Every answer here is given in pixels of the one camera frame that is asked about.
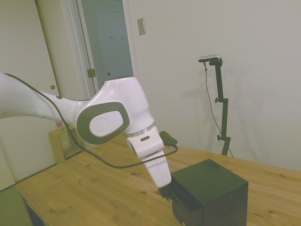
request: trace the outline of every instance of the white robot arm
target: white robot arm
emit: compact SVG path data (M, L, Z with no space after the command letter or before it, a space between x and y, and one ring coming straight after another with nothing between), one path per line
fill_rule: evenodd
M134 77L106 81L86 101L74 101L42 93L59 109L65 121L88 143L106 143L123 132L131 150L142 160L164 155L163 141L150 114L145 94ZM34 116L62 121L43 96L8 74L0 73L0 118ZM158 188L171 182L166 157L144 164Z

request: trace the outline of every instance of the door frame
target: door frame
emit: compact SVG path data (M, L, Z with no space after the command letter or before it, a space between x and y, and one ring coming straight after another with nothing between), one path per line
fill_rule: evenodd
M133 29L129 12L128 0L122 0L124 16L127 26L128 44L130 48L130 55L133 67L134 77L139 80L138 67L135 53L135 44L133 37ZM88 38L87 26L84 18L84 11L81 0L61 0L63 7L63 13L69 29L69 35L71 39L71 46L74 51L76 63L78 65L78 71L80 80L85 94L91 94L93 87L89 86L87 69L93 69L94 62L92 57L92 51ZM97 84L97 78L94 79L94 84Z

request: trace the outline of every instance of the robot logo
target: robot logo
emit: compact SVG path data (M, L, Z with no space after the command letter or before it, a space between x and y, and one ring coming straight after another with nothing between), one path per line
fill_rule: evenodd
M90 129L94 135L103 137L108 134L110 124L105 118L94 118L91 123L93 123L93 125L90 126Z

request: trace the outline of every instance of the wood grain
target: wood grain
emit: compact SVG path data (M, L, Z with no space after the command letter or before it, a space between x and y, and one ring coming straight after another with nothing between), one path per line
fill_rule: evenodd
M91 151L115 165L139 160L123 136ZM168 156L176 171L206 159L249 181L248 226L301 225L301 172L185 147ZM49 226L175 226L144 166L113 169L81 153L16 185Z

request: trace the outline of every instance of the door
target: door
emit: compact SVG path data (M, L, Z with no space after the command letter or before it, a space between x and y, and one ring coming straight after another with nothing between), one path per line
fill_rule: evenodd
M133 76L122 1L82 0L98 87Z
M58 95L34 0L0 1L0 72ZM0 120L0 147L15 181L55 164L48 137L55 129L54 121L40 118Z

